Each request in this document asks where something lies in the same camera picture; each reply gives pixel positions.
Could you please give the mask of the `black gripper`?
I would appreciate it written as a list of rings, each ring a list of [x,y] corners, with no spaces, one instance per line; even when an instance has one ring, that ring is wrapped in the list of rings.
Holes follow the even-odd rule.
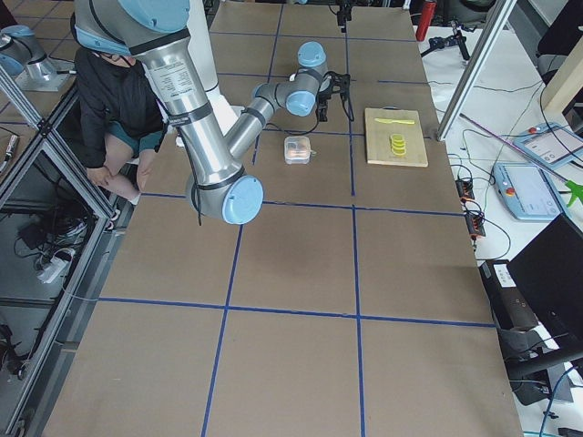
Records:
[[[316,97],[317,107],[316,110],[319,112],[319,121],[327,122],[327,111],[328,111],[328,101],[331,99],[330,94],[327,91],[321,91]]]

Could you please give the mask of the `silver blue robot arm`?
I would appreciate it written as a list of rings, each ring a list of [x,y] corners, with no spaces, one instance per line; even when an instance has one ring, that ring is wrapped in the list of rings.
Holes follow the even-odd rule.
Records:
[[[82,46],[133,56],[145,67],[169,123],[183,139],[193,173],[192,207],[230,224],[253,220],[263,187],[240,160],[278,109],[298,117],[311,114],[326,82],[323,47],[303,44],[293,80],[259,86],[223,131],[211,105],[220,90],[200,1],[77,1],[75,13]]]
[[[75,61],[82,130],[103,137],[108,126],[117,122],[136,137],[162,128],[163,119],[165,124],[178,127],[213,114],[207,92],[197,85],[200,77],[188,51],[188,28],[184,24],[158,24],[156,18],[147,19],[146,24],[128,18],[102,27],[96,21],[97,30],[83,24],[74,27],[79,44],[85,48]],[[6,72],[44,62],[45,54],[33,48],[34,33],[28,27],[7,27],[2,36],[7,37],[1,42],[1,64]],[[114,66],[94,52],[138,55],[142,66]],[[293,81],[263,84],[256,90],[253,104],[264,100],[268,109],[261,113],[251,107],[251,114],[261,113],[258,119],[263,124],[281,107],[306,117],[323,86],[330,85],[319,43],[301,46],[298,59],[301,67]]]

